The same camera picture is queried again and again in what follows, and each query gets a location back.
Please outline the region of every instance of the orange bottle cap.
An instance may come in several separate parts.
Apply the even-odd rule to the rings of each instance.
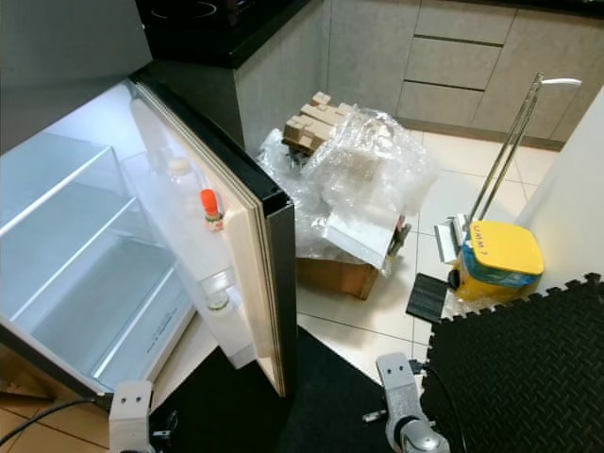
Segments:
[[[216,200],[216,193],[212,189],[204,189],[199,193],[199,197],[207,215],[216,215],[218,213],[218,201]]]

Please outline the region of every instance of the yellow lid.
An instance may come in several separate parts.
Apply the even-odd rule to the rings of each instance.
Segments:
[[[483,266],[531,276],[544,271],[535,237],[521,226],[478,220],[470,225],[470,238],[474,255]]]

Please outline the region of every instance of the refrigerator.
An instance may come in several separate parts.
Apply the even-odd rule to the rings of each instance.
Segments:
[[[215,347],[290,394],[286,193],[140,69],[134,1],[8,0],[1,17],[1,344],[82,395],[147,379],[157,406]]]

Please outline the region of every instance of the stovetop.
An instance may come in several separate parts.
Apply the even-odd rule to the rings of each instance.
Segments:
[[[154,59],[238,68],[310,0],[137,0]]]

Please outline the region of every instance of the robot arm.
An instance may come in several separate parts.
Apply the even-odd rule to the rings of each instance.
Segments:
[[[450,453],[448,441],[434,431],[419,405],[413,371],[403,353],[377,358],[386,394],[386,437],[396,453]]]

